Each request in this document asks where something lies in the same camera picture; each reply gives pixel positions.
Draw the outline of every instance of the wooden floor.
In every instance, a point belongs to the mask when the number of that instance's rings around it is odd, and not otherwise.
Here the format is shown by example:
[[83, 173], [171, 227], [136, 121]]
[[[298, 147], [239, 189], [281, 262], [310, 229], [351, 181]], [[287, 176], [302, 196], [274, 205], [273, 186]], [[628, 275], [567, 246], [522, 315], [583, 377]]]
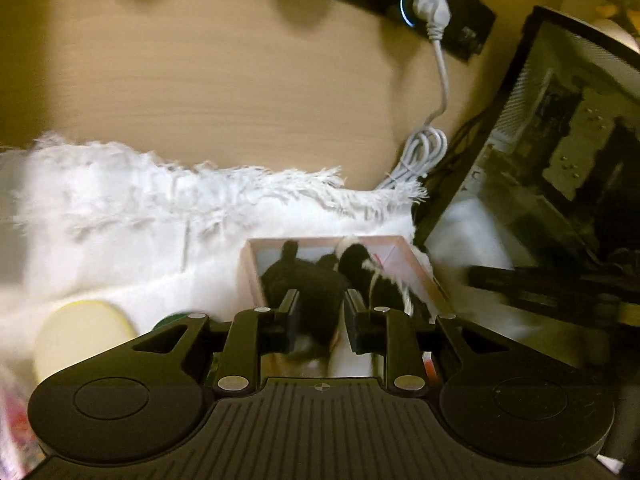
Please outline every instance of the wooden floor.
[[[451, 132], [494, 95], [534, 4], [447, 57]], [[119, 140], [185, 164], [341, 166], [370, 189], [439, 105], [431, 46], [337, 0], [0, 0], [0, 134]]]

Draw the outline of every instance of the white fluffy rug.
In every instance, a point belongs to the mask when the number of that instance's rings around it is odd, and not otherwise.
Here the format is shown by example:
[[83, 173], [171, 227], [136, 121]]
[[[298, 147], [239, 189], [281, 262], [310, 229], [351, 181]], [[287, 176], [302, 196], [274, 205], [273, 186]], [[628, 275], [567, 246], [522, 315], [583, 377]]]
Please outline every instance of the white fluffy rug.
[[416, 184], [344, 189], [337, 170], [185, 169], [122, 144], [43, 137], [0, 156], [0, 360], [23, 375], [54, 309], [123, 310], [139, 333], [174, 312], [230, 320], [252, 306], [248, 238], [413, 237]]

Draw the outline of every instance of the round yellow object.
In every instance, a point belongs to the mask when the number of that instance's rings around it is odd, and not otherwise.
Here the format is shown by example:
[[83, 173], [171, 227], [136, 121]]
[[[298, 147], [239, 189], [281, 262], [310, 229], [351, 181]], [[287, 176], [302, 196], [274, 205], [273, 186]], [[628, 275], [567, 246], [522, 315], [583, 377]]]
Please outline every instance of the round yellow object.
[[36, 338], [33, 367], [41, 383], [64, 368], [136, 337], [129, 320], [105, 301], [75, 301], [51, 314]]

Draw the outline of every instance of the green object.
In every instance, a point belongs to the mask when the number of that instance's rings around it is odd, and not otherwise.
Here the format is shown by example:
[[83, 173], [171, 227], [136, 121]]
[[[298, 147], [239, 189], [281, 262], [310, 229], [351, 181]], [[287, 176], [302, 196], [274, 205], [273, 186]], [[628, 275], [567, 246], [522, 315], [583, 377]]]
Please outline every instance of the green object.
[[183, 317], [187, 317], [188, 315], [189, 315], [188, 312], [179, 312], [178, 314], [171, 314], [170, 316], [167, 316], [161, 319], [160, 321], [158, 321], [156, 323], [156, 326], [154, 327], [154, 330], [156, 328], [160, 328], [161, 326], [168, 325], [169, 323], [172, 323], [177, 319], [182, 319]]

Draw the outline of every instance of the white power cable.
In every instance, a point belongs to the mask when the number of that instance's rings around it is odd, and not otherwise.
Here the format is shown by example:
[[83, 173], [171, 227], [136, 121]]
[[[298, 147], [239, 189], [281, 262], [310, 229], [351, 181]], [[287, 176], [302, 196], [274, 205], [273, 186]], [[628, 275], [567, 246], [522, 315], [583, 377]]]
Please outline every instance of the white power cable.
[[400, 161], [378, 189], [393, 188], [396, 182], [407, 182], [426, 176], [447, 154], [447, 136], [431, 126], [433, 120], [444, 113], [449, 105], [449, 77], [442, 55], [440, 40], [451, 17], [447, 0], [414, 0], [415, 14], [427, 22], [429, 39], [433, 44], [440, 76], [442, 101], [424, 124], [409, 136], [402, 150]]

